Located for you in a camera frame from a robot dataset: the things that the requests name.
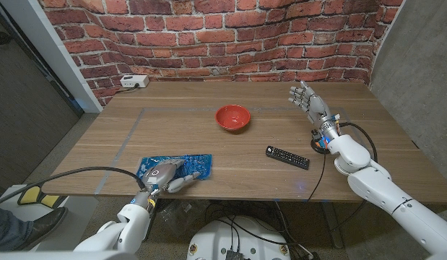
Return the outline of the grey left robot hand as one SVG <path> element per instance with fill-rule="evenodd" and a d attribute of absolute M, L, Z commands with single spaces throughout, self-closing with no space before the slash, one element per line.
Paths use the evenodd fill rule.
<path fill-rule="evenodd" d="M 158 195 L 161 191 L 169 194 L 179 192 L 184 186 L 197 179 L 201 173 L 194 172 L 191 175 L 174 179 L 176 171 L 183 166 L 185 160 L 173 158 L 160 162 L 150 168 L 144 175 L 147 193 L 150 196 Z"/>

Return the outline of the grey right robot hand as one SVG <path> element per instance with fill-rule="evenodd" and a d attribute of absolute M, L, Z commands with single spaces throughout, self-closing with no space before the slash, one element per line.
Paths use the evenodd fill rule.
<path fill-rule="evenodd" d="M 304 81 L 300 82 L 299 87 L 290 88 L 288 100 L 307 115 L 307 119 L 327 141 L 339 136 L 328 105 Z"/>

